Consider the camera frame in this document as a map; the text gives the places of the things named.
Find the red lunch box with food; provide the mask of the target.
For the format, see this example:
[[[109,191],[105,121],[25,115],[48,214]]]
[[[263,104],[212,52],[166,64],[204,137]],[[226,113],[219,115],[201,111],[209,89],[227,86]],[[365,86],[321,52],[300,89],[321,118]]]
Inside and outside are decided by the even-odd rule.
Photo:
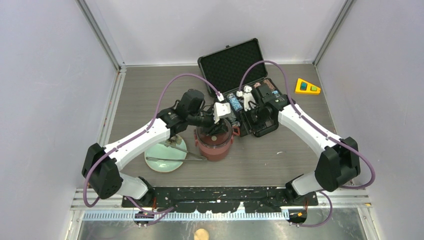
[[[206,135],[201,127],[194,130],[194,142],[200,154],[211,162],[224,159],[230,152],[234,136],[240,135],[240,128],[235,126],[223,133]]]

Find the light green ceramic plate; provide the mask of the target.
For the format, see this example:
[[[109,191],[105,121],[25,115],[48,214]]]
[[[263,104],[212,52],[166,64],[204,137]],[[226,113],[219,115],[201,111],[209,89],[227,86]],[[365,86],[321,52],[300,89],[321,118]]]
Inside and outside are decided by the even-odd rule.
[[[168,160],[154,161],[154,160],[145,159],[145,162],[152,170],[159,173],[173,172],[183,164],[183,161],[168,161]]]

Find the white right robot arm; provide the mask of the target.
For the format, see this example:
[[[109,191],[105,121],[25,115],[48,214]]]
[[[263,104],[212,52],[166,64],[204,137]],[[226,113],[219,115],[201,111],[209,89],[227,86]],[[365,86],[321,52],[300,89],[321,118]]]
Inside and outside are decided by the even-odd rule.
[[[285,198],[291,205],[299,205],[310,192],[333,192],[360,174],[357,142],[325,129],[288,95],[275,94],[266,84],[261,84],[249,87],[247,91],[236,91],[234,100],[240,99],[243,108],[237,107],[235,110],[250,125],[261,125],[272,119],[294,132],[318,157],[314,171],[302,174],[285,185]]]

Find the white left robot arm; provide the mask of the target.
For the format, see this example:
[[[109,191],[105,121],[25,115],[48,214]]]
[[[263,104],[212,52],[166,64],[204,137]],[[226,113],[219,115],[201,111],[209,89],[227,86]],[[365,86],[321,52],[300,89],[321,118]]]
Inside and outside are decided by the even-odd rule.
[[[123,174],[121,170],[147,149],[185,131],[188,126],[206,128],[213,133],[223,131],[231,105],[223,96],[218,99],[204,111],[204,94],[189,89],[172,107],[158,110],[152,120],[135,132],[106,146],[94,143],[87,150],[82,169],[85,186],[90,186],[99,199],[121,195],[133,198],[141,207],[148,207],[154,197],[147,181]]]

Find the black spiky sea cucumber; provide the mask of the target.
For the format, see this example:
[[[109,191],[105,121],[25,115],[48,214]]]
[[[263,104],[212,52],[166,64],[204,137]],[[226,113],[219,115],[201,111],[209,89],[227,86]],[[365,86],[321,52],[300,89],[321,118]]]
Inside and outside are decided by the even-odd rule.
[[[176,134],[170,137],[169,139],[167,139],[164,143],[166,143],[167,145],[177,147],[178,145],[181,145],[182,142],[183,142],[183,138],[180,135]]]

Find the red lunch box lid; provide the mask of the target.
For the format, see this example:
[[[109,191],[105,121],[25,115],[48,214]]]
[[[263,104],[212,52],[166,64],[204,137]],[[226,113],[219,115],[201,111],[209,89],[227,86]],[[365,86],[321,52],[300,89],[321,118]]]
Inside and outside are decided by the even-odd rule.
[[[199,140],[205,145],[210,146],[219,146],[226,144],[231,139],[229,132],[217,133],[214,135],[206,135],[201,133],[199,135]]]

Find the metal tongs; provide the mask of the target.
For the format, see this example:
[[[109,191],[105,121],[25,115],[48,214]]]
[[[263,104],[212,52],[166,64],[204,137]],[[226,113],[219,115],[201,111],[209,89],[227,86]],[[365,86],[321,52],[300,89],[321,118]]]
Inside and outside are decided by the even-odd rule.
[[[162,141],[149,148],[144,153],[144,157],[146,160],[149,161],[182,162],[208,160],[205,156],[188,151],[184,140],[181,142],[181,144],[176,145],[169,144],[166,141]]]

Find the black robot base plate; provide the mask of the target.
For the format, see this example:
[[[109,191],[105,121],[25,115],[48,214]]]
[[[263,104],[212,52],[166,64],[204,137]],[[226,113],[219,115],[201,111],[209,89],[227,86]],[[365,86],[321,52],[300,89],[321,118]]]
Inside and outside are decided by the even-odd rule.
[[[153,187],[141,199],[122,199],[122,207],[154,207],[158,211],[173,208],[177,213],[234,213],[240,206],[246,213],[277,213],[282,207],[317,206],[314,192],[291,196],[284,187]]]

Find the red steel-lined lunch box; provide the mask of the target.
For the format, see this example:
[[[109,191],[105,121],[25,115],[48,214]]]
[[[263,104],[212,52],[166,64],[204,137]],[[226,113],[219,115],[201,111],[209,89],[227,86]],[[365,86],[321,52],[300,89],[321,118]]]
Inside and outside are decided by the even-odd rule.
[[[199,152],[210,162],[218,162],[223,160],[230,152],[230,148],[199,148]]]

